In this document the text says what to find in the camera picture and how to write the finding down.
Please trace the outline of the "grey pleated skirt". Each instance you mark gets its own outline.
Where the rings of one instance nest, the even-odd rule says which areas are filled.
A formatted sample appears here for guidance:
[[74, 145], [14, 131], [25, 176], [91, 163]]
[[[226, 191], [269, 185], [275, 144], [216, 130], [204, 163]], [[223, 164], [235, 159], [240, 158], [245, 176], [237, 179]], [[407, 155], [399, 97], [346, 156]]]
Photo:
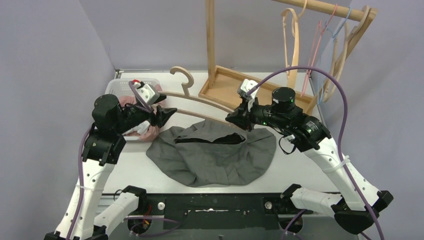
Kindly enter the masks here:
[[188, 187], [245, 186], [265, 174], [276, 148], [275, 135], [265, 128], [244, 131], [204, 120], [161, 132], [146, 156]]

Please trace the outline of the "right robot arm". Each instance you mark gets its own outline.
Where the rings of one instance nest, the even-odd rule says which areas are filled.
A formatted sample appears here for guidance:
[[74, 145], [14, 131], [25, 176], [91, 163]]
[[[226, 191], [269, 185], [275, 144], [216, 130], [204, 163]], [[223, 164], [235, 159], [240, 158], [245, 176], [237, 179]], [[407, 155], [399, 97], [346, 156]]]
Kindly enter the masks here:
[[270, 105], [260, 105], [246, 87], [239, 87], [237, 93], [241, 104], [227, 115], [227, 122], [247, 131], [252, 131], [255, 125], [275, 129], [310, 158], [337, 188], [337, 193], [325, 193], [292, 184], [282, 194], [281, 207], [285, 212], [292, 214], [298, 209], [317, 212], [335, 219], [340, 227], [354, 235], [374, 224], [374, 218], [392, 202], [393, 195], [370, 184], [347, 155], [338, 154], [337, 143], [329, 130], [296, 106], [292, 88], [276, 88]]

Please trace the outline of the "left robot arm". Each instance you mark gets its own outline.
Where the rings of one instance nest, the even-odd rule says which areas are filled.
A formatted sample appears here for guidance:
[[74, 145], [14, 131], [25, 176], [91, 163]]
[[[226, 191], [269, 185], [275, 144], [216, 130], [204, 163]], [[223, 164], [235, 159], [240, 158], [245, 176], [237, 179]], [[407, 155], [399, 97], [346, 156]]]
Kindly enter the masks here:
[[104, 94], [94, 102], [94, 122], [78, 149], [78, 180], [71, 200], [55, 231], [46, 240], [107, 240], [132, 212], [148, 207], [146, 190], [129, 185], [102, 213], [97, 213], [105, 185], [126, 145], [124, 133], [151, 120], [162, 127], [177, 109], [158, 106], [148, 112], [135, 104], [121, 106], [117, 96]]

